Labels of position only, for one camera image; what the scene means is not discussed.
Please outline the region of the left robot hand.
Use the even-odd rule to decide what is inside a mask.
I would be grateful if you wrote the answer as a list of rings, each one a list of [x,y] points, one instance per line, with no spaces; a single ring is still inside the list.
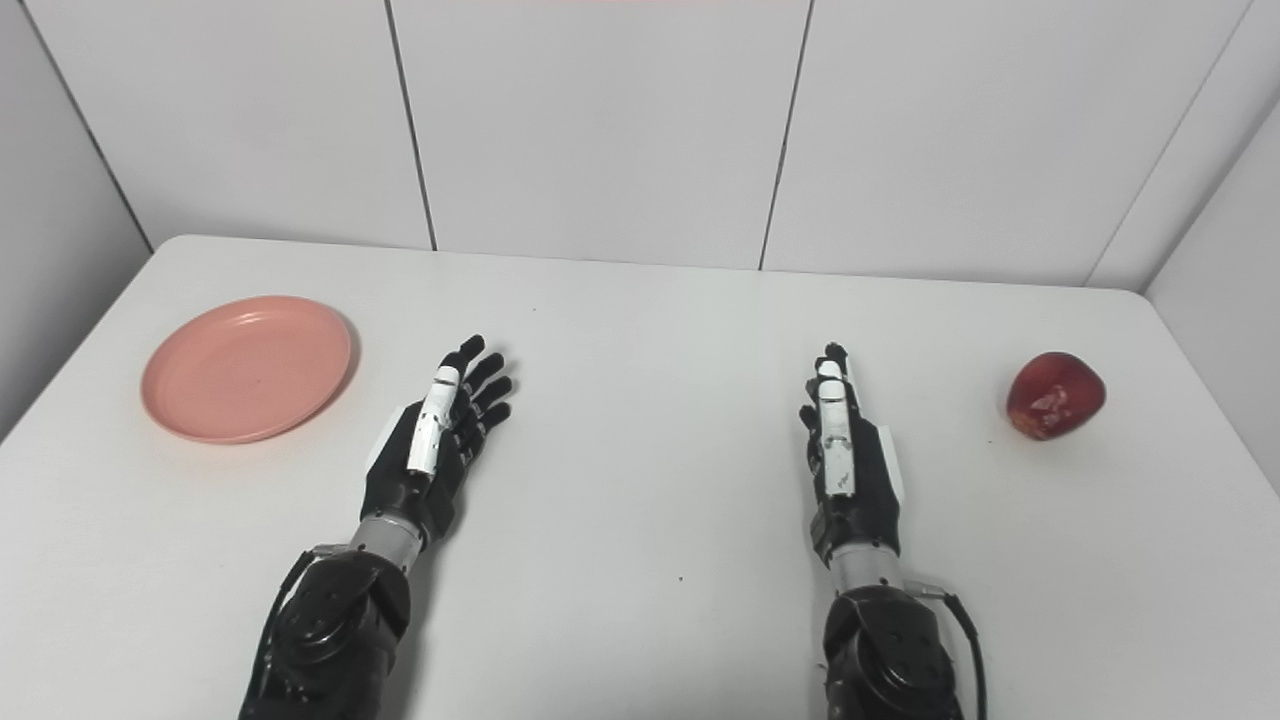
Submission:
[[[399,411],[366,474],[361,520],[392,519],[424,543],[448,534],[456,501],[515,391],[480,334],[442,360],[425,396]]]

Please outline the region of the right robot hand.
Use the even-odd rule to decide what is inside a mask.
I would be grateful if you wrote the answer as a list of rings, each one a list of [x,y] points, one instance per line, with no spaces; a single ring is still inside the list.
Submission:
[[[804,389],[799,418],[817,505],[815,553],[827,562],[845,544],[869,544],[899,556],[901,506],[888,454],[881,428],[861,413],[842,345],[824,347]]]

